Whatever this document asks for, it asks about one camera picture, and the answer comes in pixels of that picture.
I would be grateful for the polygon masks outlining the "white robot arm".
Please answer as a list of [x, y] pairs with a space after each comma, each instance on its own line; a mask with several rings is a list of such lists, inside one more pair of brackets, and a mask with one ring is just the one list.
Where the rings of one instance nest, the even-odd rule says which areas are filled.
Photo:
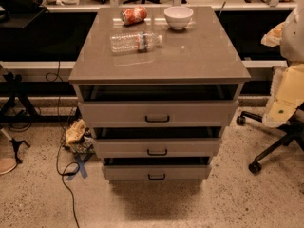
[[289, 62], [288, 68], [275, 68], [271, 97], [262, 116], [264, 125], [277, 128], [304, 103], [304, 6], [298, 4], [284, 22], [262, 37], [261, 44], [280, 46], [281, 56]]

